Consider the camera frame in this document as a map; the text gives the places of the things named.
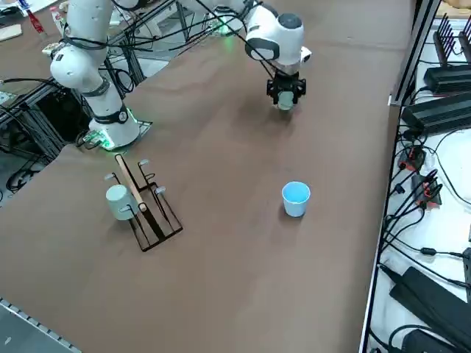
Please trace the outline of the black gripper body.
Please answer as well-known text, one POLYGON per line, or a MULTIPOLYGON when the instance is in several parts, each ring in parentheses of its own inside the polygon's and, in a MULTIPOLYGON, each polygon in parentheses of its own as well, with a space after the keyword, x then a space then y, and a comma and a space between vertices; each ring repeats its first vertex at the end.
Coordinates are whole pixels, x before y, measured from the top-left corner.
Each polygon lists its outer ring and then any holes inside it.
POLYGON ((301 79, 299 72, 292 75, 277 72, 273 79, 267 81, 266 93, 275 95, 283 91, 293 92, 294 95, 305 95, 306 79, 301 79))

